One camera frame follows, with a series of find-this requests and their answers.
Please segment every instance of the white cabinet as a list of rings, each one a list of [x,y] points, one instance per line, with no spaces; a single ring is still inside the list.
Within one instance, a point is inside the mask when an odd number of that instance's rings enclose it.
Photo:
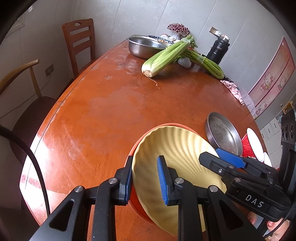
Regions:
[[[265,146],[268,154],[273,153],[281,146],[281,132],[278,131],[274,136],[265,141]]]
[[[281,154],[283,151],[283,147],[280,147],[276,151],[274,151],[272,154],[269,155],[271,164],[273,167],[278,167],[281,163]]]
[[[273,128],[274,132],[277,133],[278,131],[281,130],[281,127],[276,120],[276,118],[273,118],[272,121],[270,122],[271,127]]]
[[[265,129],[263,128],[262,130],[260,130],[260,133],[264,140],[264,143],[266,144],[266,141],[269,139],[269,137],[267,136]]]
[[[272,136],[275,134],[273,128],[271,127],[271,124],[268,123],[265,127],[264,127],[266,134],[268,136],[268,138],[272,138]]]

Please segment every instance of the celery stalk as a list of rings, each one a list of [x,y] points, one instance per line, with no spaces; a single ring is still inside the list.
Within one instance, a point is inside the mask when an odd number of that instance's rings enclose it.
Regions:
[[[190,43],[194,41],[194,38],[189,35],[185,38],[186,40],[181,40],[171,46],[162,50],[158,54],[152,56],[142,65],[142,73],[151,78],[158,74],[165,66],[172,62],[177,56],[186,50]]]
[[[195,51],[186,49],[182,54],[182,57],[188,57],[192,62],[204,67],[207,71],[209,71],[214,77],[217,79],[223,79],[224,73],[219,65],[207,59],[204,56],[199,55]]]

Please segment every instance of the metal pan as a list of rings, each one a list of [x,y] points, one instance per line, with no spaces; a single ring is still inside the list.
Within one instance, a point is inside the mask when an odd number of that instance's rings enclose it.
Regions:
[[[242,141],[231,122],[217,112],[211,112],[205,122],[205,132],[212,147],[242,155]]]

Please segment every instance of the orange bowl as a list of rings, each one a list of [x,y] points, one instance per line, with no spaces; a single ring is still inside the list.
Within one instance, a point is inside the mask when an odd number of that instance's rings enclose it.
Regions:
[[[133,156],[134,153],[135,153],[135,150],[137,148],[137,146],[139,145],[139,143],[141,142],[141,140],[148,134],[150,133],[150,131],[158,128],[158,127],[161,127],[161,126],[176,126],[176,127],[181,127],[181,128],[184,128],[188,131],[191,131],[195,134],[198,135],[198,133],[194,130],[192,130],[191,128],[189,128],[188,126],[185,126],[185,125],[182,125],[182,124],[178,124],[178,123],[166,123],[166,124],[162,124],[162,125],[159,125],[159,126],[156,126],[154,128],[152,128],[151,130],[147,131],[143,136],[141,136],[141,138],[134,144],[133,148],[131,149],[131,151],[129,152],[129,156]],[[128,202],[128,204],[131,206],[131,208],[145,221],[147,221],[148,223],[152,223],[154,225],[156,225],[150,218],[149,216],[146,214],[145,210],[143,209],[138,197],[137,197],[137,194],[136,194],[136,190],[134,188],[134,186],[132,185],[132,188],[131,188],[131,198]]]

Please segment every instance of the wooden table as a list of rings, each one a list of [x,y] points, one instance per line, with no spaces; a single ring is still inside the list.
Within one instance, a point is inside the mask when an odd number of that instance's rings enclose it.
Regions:
[[[219,80],[171,64],[153,79],[141,73],[144,60],[123,42],[85,70],[63,93],[43,122],[31,146],[43,172],[51,211],[76,186],[90,188],[123,167],[134,143],[151,128],[181,123],[206,139],[210,112],[227,117],[243,137],[259,129]],[[39,224],[46,219],[40,183],[27,158],[20,189]],[[130,206],[116,206],[117,240],[176,240],[143,221]]]

